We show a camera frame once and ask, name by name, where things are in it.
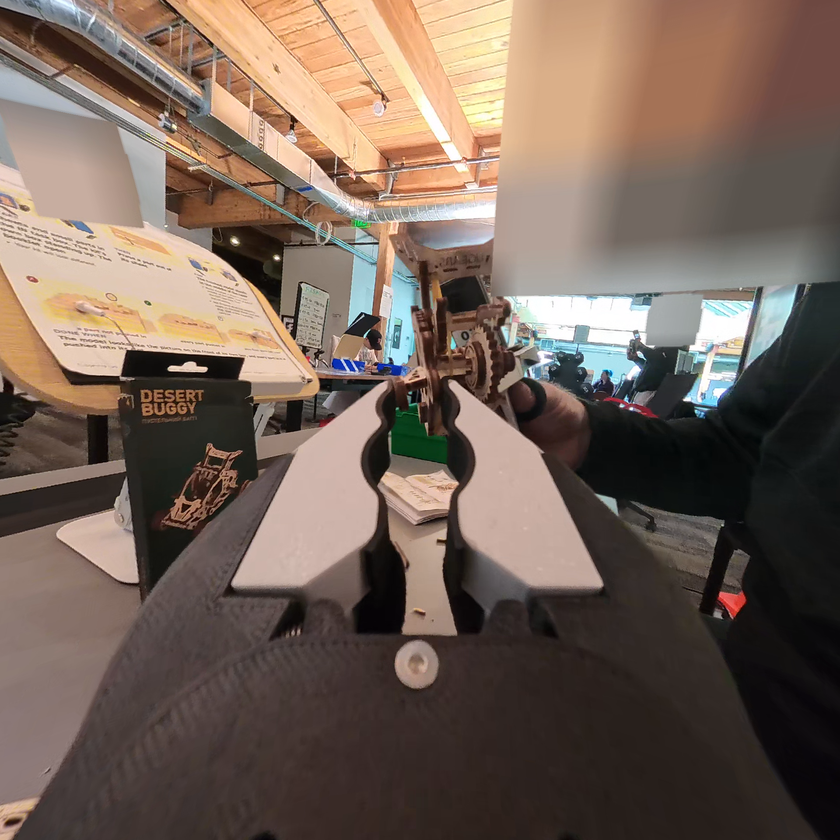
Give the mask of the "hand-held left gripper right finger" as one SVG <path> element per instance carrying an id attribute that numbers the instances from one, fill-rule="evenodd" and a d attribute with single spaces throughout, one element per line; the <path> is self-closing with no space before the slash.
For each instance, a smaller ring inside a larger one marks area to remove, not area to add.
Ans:
<path id="1" fill-rule="evenodd" d="M 456 382 L 445 384 L 448 514 L 445 589 L 454 617 L 499 602 L 595 595 L 603 581 L 539 448 Z"/>

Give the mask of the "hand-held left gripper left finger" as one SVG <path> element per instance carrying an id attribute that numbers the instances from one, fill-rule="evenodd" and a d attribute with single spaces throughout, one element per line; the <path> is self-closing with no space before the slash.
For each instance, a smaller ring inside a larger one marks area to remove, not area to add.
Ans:
<path id="1" fill-rule="evenodd" d="M 362 553 L 380 520 L 366 445 L 385 430 L 381 383 L 298 448 L 233 577 L 236 593 L 338 603 L 350 613 L 370 590 Z"/>

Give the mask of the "brown wooden model assembly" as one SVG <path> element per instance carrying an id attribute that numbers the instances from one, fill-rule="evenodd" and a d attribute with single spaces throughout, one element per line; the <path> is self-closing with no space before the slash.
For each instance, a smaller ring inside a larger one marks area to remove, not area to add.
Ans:
<path id="1" fill-rule="evenodd" d="M 421 304 L 412 308 L 416 365 L 395 385 L 397 405 L 408 408 L 408 396 L 419 394 L 418 416 L 430 435 L 446 435 L 442 418 L 442 386 L 464 370 L 452 358 L 452 280 L 490 277 L 492 241 L 480 245 L 430 248 L 414 242 L 407 232 L 390 237 L 395 254 L 416 270 Z"/>

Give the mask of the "person's right forearm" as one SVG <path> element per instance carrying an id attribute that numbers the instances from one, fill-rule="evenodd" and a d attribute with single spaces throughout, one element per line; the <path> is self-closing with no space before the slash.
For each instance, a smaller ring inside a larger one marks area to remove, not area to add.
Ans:
<path id="1" fill-rule="evenodd" d="M 665 421 L 612 405 L 586 407 L 591 440 L 576 472 L 598 494 L 721 520 L 742 519 L 770 416 L 726 396 L 705 417 Z"/>

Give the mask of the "dark model kit box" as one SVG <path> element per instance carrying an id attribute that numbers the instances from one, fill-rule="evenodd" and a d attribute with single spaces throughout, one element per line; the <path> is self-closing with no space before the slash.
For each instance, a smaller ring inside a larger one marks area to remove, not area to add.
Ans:
<path id="1" fill-rule="evenodd" d="M 244 361 L 151 350 L 124 356 L 119 419 L 141 600 L 257 478 Z"/>

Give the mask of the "person's right hand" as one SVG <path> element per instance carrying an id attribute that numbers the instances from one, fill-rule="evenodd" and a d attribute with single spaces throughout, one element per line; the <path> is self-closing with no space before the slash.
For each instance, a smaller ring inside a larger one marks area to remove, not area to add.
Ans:
<path id="1" fill-rule="evenodd" d="M 550 382 L 521 379 L 507 391 L 519 430 L 572 470 L 583 464 L 592 432 L 583 403 Z"/>

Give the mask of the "open instruction booklet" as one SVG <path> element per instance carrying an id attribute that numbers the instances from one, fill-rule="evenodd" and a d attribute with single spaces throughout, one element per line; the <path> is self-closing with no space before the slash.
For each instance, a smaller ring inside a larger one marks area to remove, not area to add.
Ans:
<path id="1" fill-rule="evenodd" d="M 458 486 L 443 470 L 407 477 L 386 471 L 379 488 L 387 506 L 416 526 L 446 518 Z"/>

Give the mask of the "black dumbbell rack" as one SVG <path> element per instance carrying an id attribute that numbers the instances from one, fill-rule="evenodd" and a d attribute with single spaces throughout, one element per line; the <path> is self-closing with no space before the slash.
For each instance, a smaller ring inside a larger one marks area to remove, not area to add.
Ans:
<path id="1" fill-rule="evenodd" d="M 554 363 L 549 366 L 549 381 L 571 392 L 579 390 L 587 376 L 584 361 L 580 351 L 556 353 Z"/>

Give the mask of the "stacked green plastic bins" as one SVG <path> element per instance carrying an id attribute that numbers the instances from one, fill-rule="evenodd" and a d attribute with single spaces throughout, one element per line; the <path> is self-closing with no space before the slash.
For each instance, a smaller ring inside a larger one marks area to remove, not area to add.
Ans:
<path id="1" fill-rule="evenodd" d="M 418 416 L 419 405 L 413 404 L 406 410 L 395 410 L 395 421 L 391 431 L 393 455 L 446 464 L 448 439 L 442 435 L 430 435 Z"/>

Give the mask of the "handwritten whiteboard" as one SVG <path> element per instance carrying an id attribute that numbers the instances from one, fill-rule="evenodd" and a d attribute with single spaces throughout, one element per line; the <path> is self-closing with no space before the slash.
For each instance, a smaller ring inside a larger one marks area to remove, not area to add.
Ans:
<path id="1" fill-rule="evenodd" d="M 307 282 L 298 283 L 293 336 L 298 346 L 322 350 L 329 293 Z"/>

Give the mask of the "wooden book stand white base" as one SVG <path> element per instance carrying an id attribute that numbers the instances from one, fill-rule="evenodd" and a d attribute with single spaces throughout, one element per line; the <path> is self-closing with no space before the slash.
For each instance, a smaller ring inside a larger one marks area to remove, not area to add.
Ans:
<path id="1" fill-rule="evenodd" d="M 300 373 L 292 376 L 290 385 L 252 384 L 255 403 L 302 401 L 315 396 L 319 390 L 316 372 L 307 363 L 266 297 L 252 283 L 247 281 L 246 285 L 279 335 L 286 355 L 301 368 Z M 64 412 L 94 416 L 116 413 L 119 387 L 99 381 L 91 385 L 69 383 L 4 273 L 1 274 L 1 316 L 1 368 L 10 382 Z M 112 512 L 105 511 L 71 521 L 59 528 L 56 536 L 115 581 L 138 584 L 133 535 L 117 523 Z"/>

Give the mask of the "pale flat cut sheet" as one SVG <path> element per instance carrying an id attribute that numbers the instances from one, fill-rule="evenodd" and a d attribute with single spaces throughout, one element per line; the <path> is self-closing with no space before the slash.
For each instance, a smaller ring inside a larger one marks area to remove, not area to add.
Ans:
<path id="1" fill-rule="evenodd" d="M 14 839 L 20 827 L 25 823 L 29 814 L 35 809 L 38 802 L 38 797 L 32 797 L 1 804 L 1 839 Z"/>

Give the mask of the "silver ventilation duct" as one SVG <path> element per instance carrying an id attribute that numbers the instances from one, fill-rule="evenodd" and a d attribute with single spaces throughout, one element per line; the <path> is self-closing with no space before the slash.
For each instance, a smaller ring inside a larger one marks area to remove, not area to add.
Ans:
<path id="1" fill-rule="evenodd" d="M 189 122 L 236 156 L 338 215 L 373 224 L 493 220 L 489 193 L 426 194 L 381 201 L 348 194 L 320 166 L 212 80 L 197 84 L 90 2 L 2 1 L 2 9 L 57 25 L 85 39 L 184 108 Z"/>

